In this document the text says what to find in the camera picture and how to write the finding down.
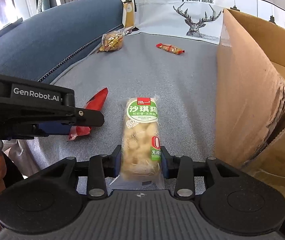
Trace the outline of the dark red snack stick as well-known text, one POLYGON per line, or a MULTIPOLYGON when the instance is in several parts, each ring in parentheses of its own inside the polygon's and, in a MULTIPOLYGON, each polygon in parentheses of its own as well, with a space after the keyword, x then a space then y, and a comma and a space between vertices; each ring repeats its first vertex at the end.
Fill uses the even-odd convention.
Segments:
POLYGON ((102 107, 106 101, 108 95, 108 88, 105 87, 102 90, 98 91, 85 105, 85 108, 79 110, 83 112, 83 120, 78 122, 76 126, 70 128, 68 135, 68 141, 73 141, 77 137, 82 137, 90 135, 91 129, 93 128, 93 122, 95 117, 98 117, 97 114, 93 114, 94 111, 101 111, 102 107))

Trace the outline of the green sachima cake pack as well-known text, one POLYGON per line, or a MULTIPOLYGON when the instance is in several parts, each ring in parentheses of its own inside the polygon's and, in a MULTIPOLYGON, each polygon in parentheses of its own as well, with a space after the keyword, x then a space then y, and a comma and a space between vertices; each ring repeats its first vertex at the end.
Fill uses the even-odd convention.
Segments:
POLYGON ((123 116, 120 172, 112 190, 162 190, 161 142, 158 97, 136 97, 126 102, 123 116))

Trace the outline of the clear bag of candies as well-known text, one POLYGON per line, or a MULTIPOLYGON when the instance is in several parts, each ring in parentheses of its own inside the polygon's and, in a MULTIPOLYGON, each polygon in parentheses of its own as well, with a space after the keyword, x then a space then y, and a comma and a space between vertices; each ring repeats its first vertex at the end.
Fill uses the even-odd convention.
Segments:
POLYGON ((102 35, 99 51, 118 51, 123 45, 124 33, 122 30, 115 30, 102 35))

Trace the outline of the small red peanut candy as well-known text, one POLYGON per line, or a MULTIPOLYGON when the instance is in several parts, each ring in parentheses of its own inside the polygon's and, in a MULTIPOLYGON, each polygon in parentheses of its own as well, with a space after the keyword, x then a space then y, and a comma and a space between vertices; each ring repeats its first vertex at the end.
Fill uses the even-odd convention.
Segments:
POLYGON ((159 49, 162 49, 168 53, 175 54, 175 55, 181 55, 181 54, 185 53, 185 50, 178 48, 176 46, 173 46, 171 44, 159 43, 159 44, 156 44, 156 47, 159 49))

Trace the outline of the cardboard box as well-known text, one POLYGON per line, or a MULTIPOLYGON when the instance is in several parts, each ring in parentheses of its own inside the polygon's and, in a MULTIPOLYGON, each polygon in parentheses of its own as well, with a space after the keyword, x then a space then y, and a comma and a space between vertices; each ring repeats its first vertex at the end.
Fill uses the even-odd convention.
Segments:
POLYGON ((285 197, 285 29, 225 9, 217 48, 215 155, 285 197))

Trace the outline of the deer print sofa cover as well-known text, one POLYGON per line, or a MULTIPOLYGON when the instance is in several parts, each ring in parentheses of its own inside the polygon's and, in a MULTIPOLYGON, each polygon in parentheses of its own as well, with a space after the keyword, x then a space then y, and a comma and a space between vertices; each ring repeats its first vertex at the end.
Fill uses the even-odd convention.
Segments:
POLYGON ((242 12, 269 19, 285 28, 285 0, 121 0, 122 48, 99 51, 101 43, 85 58, 72 64, 51 83, 72 89, 75 104, 84 107, 107 87, 104 124, 90 135, 68 141, 67 135, 4 142, 8 157, 25 176, 66 157, 87 161, 110 154, 121 144, 123 115, 128 99, 158 97, 160 141, 170 154, 204 161, 215 141, 216 51, 210 40, 187 36, 188 26, 174 7, 182 5, 197 21, 213 11, 237 7, 242 12), (185 50, 168 53, 156 44, 185 50))

